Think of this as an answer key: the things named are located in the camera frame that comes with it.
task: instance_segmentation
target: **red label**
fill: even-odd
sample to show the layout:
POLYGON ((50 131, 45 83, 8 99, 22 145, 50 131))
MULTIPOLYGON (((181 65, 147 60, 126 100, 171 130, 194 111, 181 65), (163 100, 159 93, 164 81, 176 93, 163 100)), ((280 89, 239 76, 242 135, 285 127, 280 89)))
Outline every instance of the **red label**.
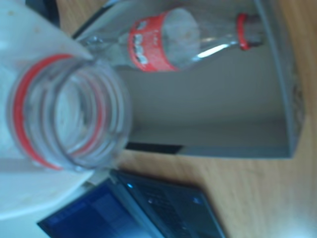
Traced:
POLYGON ((129 35, 129 54, 144 72, 177 71, 167 59, 162 42, 162 27, 168 12, 137 21, 129 35))

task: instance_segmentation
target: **laptop keyboard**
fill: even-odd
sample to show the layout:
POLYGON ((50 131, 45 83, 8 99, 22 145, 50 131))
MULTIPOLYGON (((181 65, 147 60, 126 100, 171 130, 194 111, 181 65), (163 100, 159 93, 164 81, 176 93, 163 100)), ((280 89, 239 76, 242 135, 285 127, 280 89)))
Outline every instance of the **laptop keyboard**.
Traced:
POLYGON ((167 232, 166 228, 161 228, 163 232, 165 231, 165 233, 168 233, 168 238, 192 237, 163 191, 158 188, 140 184, 138 184, 138 189, 155 211, 156 215, 162 220, 162 222, 170 231, 167 232))

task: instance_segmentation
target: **red ring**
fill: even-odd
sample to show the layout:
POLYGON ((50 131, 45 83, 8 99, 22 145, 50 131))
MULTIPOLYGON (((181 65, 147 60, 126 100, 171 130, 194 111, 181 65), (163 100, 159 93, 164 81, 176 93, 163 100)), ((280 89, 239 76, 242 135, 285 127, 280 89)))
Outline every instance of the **red ring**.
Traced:
POLYGON ((22 77, 21 82, 16 90, 14 101, 13 101, 13 125, 17 135, 18 140, 20 141, 23 149, 28 153, 28 155, 41 165, 48 167, 53 170, 62 170, 61 167, 55 166, 48 163, 41 155, 39 155, 32 144, 30 143, 26 130, 24 128, 24 112, 23 106, 26 100, 26 95, 28 93, 29 86, 32 83, 34 77, 46 66, 49 64, 72 57, 71 55, 54 55, 48 58, 41 60, 40 62, 33 65, 22 77))
POLYGON ((244 22, 247 20, 248 15, 245 13, 240 13, 237 18, 237 32, 238 32, 238 38, 240 42, 240 47, 244 51, 249 50, 251 47, 244 37, 244 22))

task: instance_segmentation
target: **bottle rim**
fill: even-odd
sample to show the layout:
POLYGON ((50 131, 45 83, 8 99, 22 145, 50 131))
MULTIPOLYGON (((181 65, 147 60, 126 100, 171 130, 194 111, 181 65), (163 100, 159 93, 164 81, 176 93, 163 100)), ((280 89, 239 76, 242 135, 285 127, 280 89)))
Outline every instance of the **bottle rim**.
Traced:
MULTIPOLYGON (((52 170, 63 170, 63 169, 73 169, 77 171, 82 171, 86 169, 95 169, 97 167, 102 167, 102 163, 99 163, 99 161, 95 161, 94 164, 89 164, 85 162, 84 164, 79 163, 76 161, 74 157, 69 155, 69 153, 66 152, 65 149, 63 149, 63 146, 60 144, 60 141, 57 137, 55 128, 53 123, 46 123, 42 125, 42 127, 47 127, 47 131, 45 133, 49 134, 49 141, 50 143, 54 143, 54 149, 58 151, 59 159, 58 161, 52 160, 52 158, 48 159, 46 158, 46 155, 41 153, 34 142, 29 138, 28 136, 28 130, 27 124, 25 123, 27 115, 25 115, 26 110, 24 110, 24 107, 26 105, 26 101, 28 98, 28 93, 30 91, 32 83, 34 83, 35 78, 49 65, 56 63, 60 60, 67 60, 73 58, 72 55, 68 54, 60 54, 60 55, 53 55, 50 57, 47 57, 36 64, 34 64, 32 67, 30 67, 20 78, 20 81, 16 85, 16 88, 14 90, 13 99, 11 100, 11 129, 13 130, 13 134, 15 136, 15 139, 17 140, 18 144, 20 145, 22 151, 24 154, 26 154, 28 157, 32 159, 36 164, 40 164, 41 166, 44 166, 46 168, 52 169, 52 170)), ((120 92, 120 87, 116 87, 117 92, 119 94, 127 94, 126 91, 120 92)), ((96 96, 96 108, 97 108, 97 115, 96 115, 96 125, 94 126, 94 130, 90 134, 89 140, 83 144, 79 150, 75 151, 75 154, 84 154, 85 152, 92 150, 93 144, 97 141, 97 139, 100 139, 100 133, 103 127, 105 127, 105 113, 103 113, 102 109, 102 103, 98 103, 100 101, 96 96)), ((124 133, 122 133, 123 139, 121 138, 118 141, 121 141, 121 149, 123 149, 123 146, 127 143, 127 134, 129 133, 130 126, 131 126, 131 107, 128 105, 128 100, 120 100, 123 101, 124 104, 126 104, 126 115, 124 115, 125 118, 125 127, 124 133)), ((54 102, 50 102, 50 105, 52 105, 52 108, 54 108, 56 103, 56 100, 54 102)))

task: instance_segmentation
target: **clear glass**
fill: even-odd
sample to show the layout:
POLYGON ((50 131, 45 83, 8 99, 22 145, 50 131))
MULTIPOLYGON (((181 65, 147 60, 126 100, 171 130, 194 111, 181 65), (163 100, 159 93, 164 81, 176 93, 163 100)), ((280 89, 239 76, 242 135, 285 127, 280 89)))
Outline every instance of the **clear glass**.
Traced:
MULTIPOLYGON (((16 144, 31 157, 12 118, 15 83, 7 114, 16 144)), ((32 147, 47 162, 83 171, 111 166, 125 147, 131 127, 128 92, 105 62, 58 60, 32 80, 23 104, 24 127, 32 147)))
MULTIPOLYGON (((112 66, 138 69, 131 60, 128 46, 133 25, 129 23, 118 32, 109 32, 107 27, 100 28, 82 37, 80 43, 92 54, 105 58, 112 66)), ((259 16, 248 15, 243 26, 250 47, 264 42, 264 29, 259 16)), ((188 68, 224 49, 240 47, 237 16, 213 12, 208 8, 193 5, 173 8, 167 11, 158 30, 161 31, 164 55, 176 69, 188 68)))

